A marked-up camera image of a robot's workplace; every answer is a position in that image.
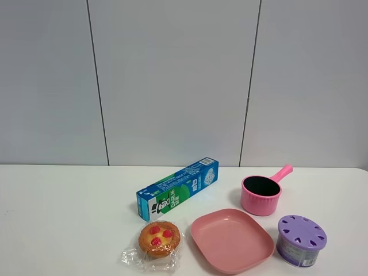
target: purple container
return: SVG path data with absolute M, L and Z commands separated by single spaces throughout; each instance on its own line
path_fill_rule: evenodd
M 326 246 L 327 235 L 314 221 L 296 215 L 285 216 L 278 222 L 276 249 L 293 266 L 313 266 L 318 253 Z

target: plastic wrapper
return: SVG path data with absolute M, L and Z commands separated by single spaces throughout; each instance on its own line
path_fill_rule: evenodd
M 123 250 L 122 262 L 141 272 L 174 273 L 179 267 L 185 240 L 181 228 L 163 220 L 146 223 Z

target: tart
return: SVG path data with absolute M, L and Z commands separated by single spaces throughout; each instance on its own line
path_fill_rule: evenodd
M 148 224 L 139 235 L 139 247 L 147 255 L 164 258 L 180 243 L 178 227 L 168 221 L 156 221 Z

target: pink saucepan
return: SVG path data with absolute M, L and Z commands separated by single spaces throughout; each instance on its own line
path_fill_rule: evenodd
M 293 171 L 291 165 L 286 165 L 273 177 L 251 176 L 241 182 L 241 205 L 257 216 L 269 216 L 276 210 L 281 195 L 281 186 L 278 184 L 282 178 Z

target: red fruit topping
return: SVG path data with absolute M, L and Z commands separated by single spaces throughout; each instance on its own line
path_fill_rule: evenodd
M 151 227 L 151 229 L 149 230 L 149 233 L 151 235 L 157 234 L 158 232 L 160 232 L 160 226 L 153 226 Z
M 160 240 L 160 238 L 159 238 L 159 237 L 154 238 L 154 239 L 151 241 L 151 244 L 152 244 L 153 246 L 159 246 L 159 245 L 161 244 L 161 240 Z
M 173 236 L 173 233 L 170 230 L 165 230 L 165 231 L 163 231 L 162 236 L 164 236 L 164 237 L 172 237 Z

